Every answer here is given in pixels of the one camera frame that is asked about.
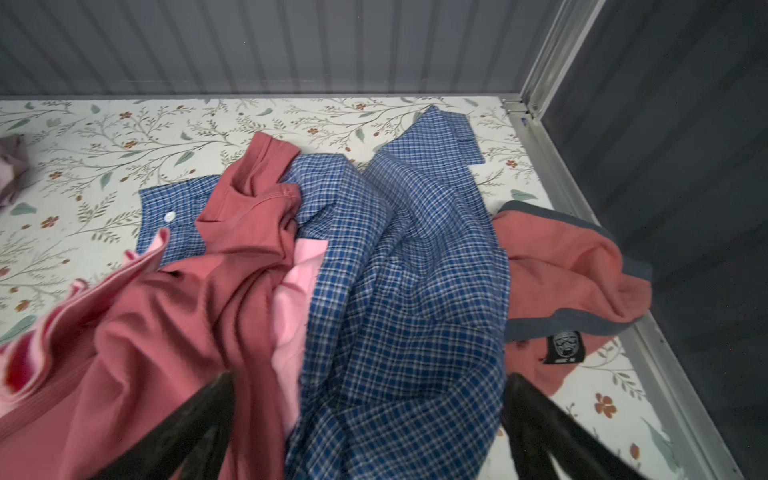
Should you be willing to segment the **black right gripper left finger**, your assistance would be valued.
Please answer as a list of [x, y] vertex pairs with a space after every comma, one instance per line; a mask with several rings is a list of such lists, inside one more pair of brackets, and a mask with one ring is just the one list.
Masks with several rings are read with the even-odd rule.
[[233, 374], [219, 374], [95, 479], [217, 479], [234, 424]]

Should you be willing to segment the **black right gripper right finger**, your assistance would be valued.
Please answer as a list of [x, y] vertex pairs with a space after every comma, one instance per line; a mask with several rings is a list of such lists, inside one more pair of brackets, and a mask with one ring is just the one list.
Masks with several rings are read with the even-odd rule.
[[507, 377], [501, 425], [520, 479], [641, 479], [643, 476], [538, 390], [524, 376]]

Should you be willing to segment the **light pink ribbed garment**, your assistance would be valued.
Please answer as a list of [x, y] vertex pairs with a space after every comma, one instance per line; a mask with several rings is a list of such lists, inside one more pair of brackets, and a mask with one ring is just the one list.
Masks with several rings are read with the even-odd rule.
[[1, 207], [11, 205], [23, 186], [30, 159], [23, 135], [1, 138]]

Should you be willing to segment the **dark pink ribbed garment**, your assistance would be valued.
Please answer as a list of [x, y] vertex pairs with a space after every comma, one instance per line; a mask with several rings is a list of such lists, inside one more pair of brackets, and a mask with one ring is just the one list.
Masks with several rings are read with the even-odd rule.
[[222, 477], [282, 477], [270, 310], [293, 262], [301, 195], [283, 175], [298, 153], [256, 134], [197, 219], [201, 255], [164, 264], [162, 228], [2, 347], [3, 478], [88, 478], [225, 371], [236, 406]]

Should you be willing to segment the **coral garment with grey trim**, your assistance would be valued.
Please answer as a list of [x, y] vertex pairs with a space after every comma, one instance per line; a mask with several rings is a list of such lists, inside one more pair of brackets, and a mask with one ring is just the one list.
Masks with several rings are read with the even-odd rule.
[[522, 201], [492, 219], [510, 273], [505, 369], [547, 396], [651, 307], [652, 269], [602, 227]]

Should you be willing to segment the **blue plaid shirt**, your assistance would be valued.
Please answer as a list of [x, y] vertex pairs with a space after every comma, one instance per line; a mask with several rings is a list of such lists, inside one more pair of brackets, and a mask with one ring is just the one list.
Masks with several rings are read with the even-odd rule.
[[473, 479], [498, 426], [507, 261], [467, 118], [431, 107], [364, 170], [303, 154], [303, 239], [328, 244], [309, 309], [291, 479]]

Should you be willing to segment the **bright pink garment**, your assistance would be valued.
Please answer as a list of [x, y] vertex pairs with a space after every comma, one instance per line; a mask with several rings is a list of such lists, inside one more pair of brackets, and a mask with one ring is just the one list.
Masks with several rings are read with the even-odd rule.
[[[122, 265], [98, 284], [90, 285], [82, 279], [73, 281], [64, 300], [35, 320], [27, 331], [1, 344], [2, 416], [18, 409], [46, 382], [54, 366], [54, 337], [85, 325], [87, 310], [109, 307], [136, 275], [155, 271], [169, 243], [169, 233], [161, 230], [145, 253], [127, 250]], [[286, 435], [295, 428], [300, 413], [299, 377], [309, 310], [327, 249], [328, 243], [324, 240], [297, 241], [293, 268], [276, 287], [269, 308], [271, 364], [278, 381], [279, 413]]]

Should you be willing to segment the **floral patterned table mat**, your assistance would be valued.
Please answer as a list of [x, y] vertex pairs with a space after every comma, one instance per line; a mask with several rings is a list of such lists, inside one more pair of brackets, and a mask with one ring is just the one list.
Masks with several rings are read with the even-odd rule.
[[[517, 184], [519, 177], [530, 176], [531, 166], [497, 100], [3, 103], [1, 138], [23, 135], [30, 167], [15, 201], [1, 207], [1, 344], [64, 300], [73, 281], [96, 285], [122, 265], [127, 250], [145, 253], [162, 228], [171, 233], [164, 264], [201, 255], [205, 244], [197, 219], [226, 169], [244, 156], [256, 134], [296, 146], [297, 157], [341, 155], [361, 171], [431, 107], [469, 121], [483, 157], [470, 170], [491, 226], [509, 201], [566, 214], [551, 205], [541, 187]], [[283, 175], [285, 183], [293, 161]], [[503, 479], [518, 479], [501, 425], [506, 380], [513, 374], [505, 369], [510, 273], [501, 250], [509, 278], [503, 388], [498, 426], [476, 477], [493, 468]], [[637, 322], [588, 355], [555, 394], [543, 394], [641, 479], [679, 479], [681, 465], [638, 384], [622, 338]]]

